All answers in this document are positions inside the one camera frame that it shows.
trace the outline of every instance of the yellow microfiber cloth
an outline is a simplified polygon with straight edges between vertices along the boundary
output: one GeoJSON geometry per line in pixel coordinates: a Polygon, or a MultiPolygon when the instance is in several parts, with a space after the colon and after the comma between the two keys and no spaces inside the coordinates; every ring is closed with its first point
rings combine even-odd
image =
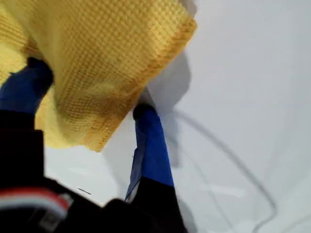
{"type": "Polygon", "coordinates": [[[195,29],[178,0],[0,0],[0,82],[44,59],[54,85],[36,127],[48,146],[100,151],[195,29]]]}

